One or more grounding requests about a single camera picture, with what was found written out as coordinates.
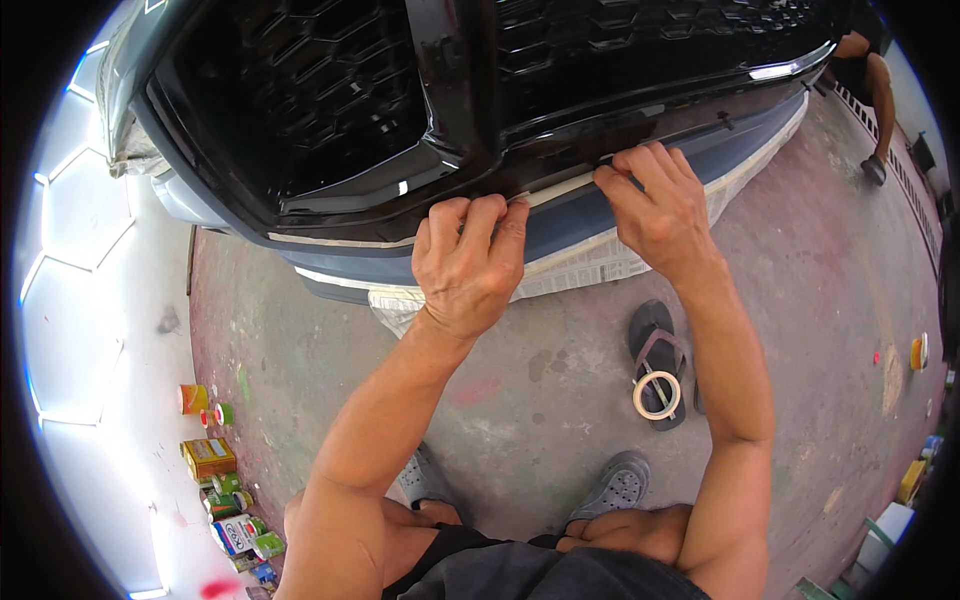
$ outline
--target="leg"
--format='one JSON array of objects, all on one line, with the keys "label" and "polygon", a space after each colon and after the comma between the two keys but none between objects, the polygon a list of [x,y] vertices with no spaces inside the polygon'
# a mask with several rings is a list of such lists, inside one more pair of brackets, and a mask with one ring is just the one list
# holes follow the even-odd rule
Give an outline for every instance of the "leg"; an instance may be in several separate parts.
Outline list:
[{"label": "leg", "polygon": [[571,521],[557,550],[568,552],[576,546],[626,550],[673,566],[680,557],[692,509],[689,504],[675,504],[655,511],[626,509],[592,521]]},{"label": "leg", "polygon": [[[283,531],[288,542],[300,534],[296,523],[302,500],[303,492],[297,493],[283,511]],[[383,568],[385,588],[409,573],[417,564],[440,532],[435,529],[437,523],[460,525],[461,522],[456,509],[439,500],[421,500],[420,509],[417,511],[411,511],[390,498],[383,498],[381,506],[386,525]]]},{"label": "leg", "polygon": [[886,164],[890,154],[890,138],[893,137],[894,125],[897,123],[897,112],[894,109],[894,92],[890,87],[890,69],[879,54],[872,53],[867,57],[866,85],[874,96],[876,125],[880,128],[874,156]]}]

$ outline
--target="paint can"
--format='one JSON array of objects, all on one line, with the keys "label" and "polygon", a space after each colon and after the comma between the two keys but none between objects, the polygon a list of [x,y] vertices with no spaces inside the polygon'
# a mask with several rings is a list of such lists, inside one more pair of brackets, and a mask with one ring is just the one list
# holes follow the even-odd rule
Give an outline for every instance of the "paint can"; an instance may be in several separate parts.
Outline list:
[{"label": "paint can", "polygon": [[177,406],[181,415],[199,415],[201,409],[210,408],[206,396],[206,387],[202,385],[181,385],[177,388]]},{"label": "paint can", "polygon": [[231,516],[210,523],[210,534],[230,556],[243,554],[248,550],[255,552],[254,540],[257,538],[255,533],[256,530],[247,515]]},{"label": "paint can", "polygon": [[250,574],[253,577],[256,577],[256,580],[260,582],[262,586],[265,582],[272,581],[276,579],[276,571],[270,566],[270,563],[260,563],[254,568],[251,569]]},{"label": "paint can", "polygon": [[256,577],[256,581],[267,591],[276,591],[276,571],[270,563],[258,564],[250,569],[250,574]]},{"label": "paint can", "polygon": [[926,360],[929,355],[929,340],[924,335],[920,336],[910,345],[910,369],[914,371],[923,371],[926,369]]},{"label": "paint can", "polygon": [[183,458],[194,479],[237,470],[237,459],[223,438],[203,438],[184,442]]},{"label": "paint can", "polygon": [[263,561],[261,561],[259,558],[257,558],[256,553],[253,552],[252,550],[247,550],[246,552],[242,552],[240,554],[235,554],[231,556],[230,562],[233,563],[233,570],[235,570],[238,573],[256,569],[262,564],[266,564]]},{"label": "paint can", "polygon": [[212,477],[213,489],[219,494],[233,494],[240,490],[240,475],[233,473],[219,473]]},{"label": "paint can", "polygon": [[287,547],[275,532],[268,531],[253,539],[253,552],[260,560],[266,561],[285,552]]},{"label": "paint can", "polygon": [[208,411],[205,408],[200,409],[200,424],[204,426],[204,429],[209,429],[214,422],[213,411]]},{"label": "paint can", "polygon": [[262,536],[267,533],[267,524],[258,516],[250,517],[250,525],[253,526],[254,536]]},{"label": "paint can", "polygon": [[213,409],[219,425],[233,425],[233,407],[223,402],[217,402]]},{"label": "paint can", "polygon": [[217,493],[216,490],[211,489],[207,491],[205,496],[204,508],[214,521],[237,516],[242,512],[233,500],[233,494],[231,493]]},{"label": "paint can", "polygon": [[241,511],[246,511],[253,506],[253,496],[246,490],[238,490],[233,493],[233,503],[236,504]]}]

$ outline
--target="forearm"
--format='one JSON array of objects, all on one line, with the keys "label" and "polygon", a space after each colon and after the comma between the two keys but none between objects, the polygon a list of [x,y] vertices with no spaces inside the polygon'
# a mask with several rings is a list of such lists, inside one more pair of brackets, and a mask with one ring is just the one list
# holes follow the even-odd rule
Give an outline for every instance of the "forearm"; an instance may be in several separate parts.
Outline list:
[{"label": "forearm", "polygon": [[314,474],[383,495],[423,438],[447,380],[472,346],[418,315],[341,409],[317,455]]},{"label": "forearm", "polygon": [[763,347],[722,257],[675,286],[693,334],[697,382],[717,440],[773,439],[773,392]]}]

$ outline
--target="finger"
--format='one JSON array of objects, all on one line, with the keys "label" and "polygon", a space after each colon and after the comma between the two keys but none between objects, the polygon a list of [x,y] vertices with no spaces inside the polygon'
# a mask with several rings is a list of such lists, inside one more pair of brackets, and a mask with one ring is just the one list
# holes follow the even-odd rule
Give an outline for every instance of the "finger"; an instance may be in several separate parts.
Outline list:
[{"label": "finger", "polygon": [[517,265],[523,269],[523,245],[527,239],[527,217],[530,216],[530,204],[523,198],[517,198],[507,207],[507,215],[500,222],[490,258],[493,262]]},{"label": "finger", "polygon": [[663,167],[646,146],[637,146],[613,155],[613,168],[621,175],[633,175],[643,185],[643,189],[650,197],[649,190],[670,182],[670,178],[663,172]]},{"label": "finger", "polygon": [[430,220],[421,219],[417,228],[417,239],[414,240],[413,261],[420,262],[430,251]]},{"label": "finger", "polygon": [[632,181],[607,165],[597,167],[593,172],[593,181],[607,196],[614,212],[633,211],[642,219],[644,215],[649,215],[654,210],[654,204],[646,194],[636,189]]},{"label": "finger", "polygon": [[506,212],[507,201],[499,194],[481,196],[471,202],[467,220],[464,222],[464,233],[460,236],[457,248],[467,251],[489,250],[493,226]]},{"label": "finger", "polygon": [[693,172],[693,169],[690,168],[690,163],[686,161],[686,156],[684,156],[683,150],[680,148],[670,148],[666,152],[670,155],[670,158],[673,159],[681,173],[692,180],[700,180],[700,178],[697,177],[697,174]]},{"label": "finger", "polygon": [[647,148],[650,149],[654,158],[657,159],[660,168],[663,169],[663,173],[666,173],[666,176],[670,178],[671,181],[677,185],[686,183],[686,177],[680,172],[680,169],[677,168],[677,163],[674,162],[673,158],[666,152],[666,148],[663,148],[663,144],[650,142],[647,144]]},{"label": "finger", "polygon": [[451,198],[430,206],[430,249],[450,253],[460,241],[460,223],[467,218],[470,201]]}]

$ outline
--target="masking tape roll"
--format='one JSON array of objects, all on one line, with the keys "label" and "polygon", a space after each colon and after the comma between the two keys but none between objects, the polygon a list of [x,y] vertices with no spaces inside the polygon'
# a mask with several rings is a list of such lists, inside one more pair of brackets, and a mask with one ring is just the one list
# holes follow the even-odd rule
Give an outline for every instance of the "masking tape roll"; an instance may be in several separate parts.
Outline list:
[{"label": "masking tape roll", "polygon": [[[670,402],[663,407],[663,410],[657,413],[651,413],[647,409],[643,408],[643,402],[640,400],[640,393],[643,391],[643,388],[654,379],[666,380],[666,382],[670,384],[670,388],[673,390],[673,397],[670,399]],[[680,406],[680,382],[677,381],[677,377],[674,376],[673,373],[666,371],[648,372],[647,374],[643,375],[634,386],[634,408],[636,408],[636,411],[646,419],[669,419],[670,415],[677,410],[678,406]]]}]

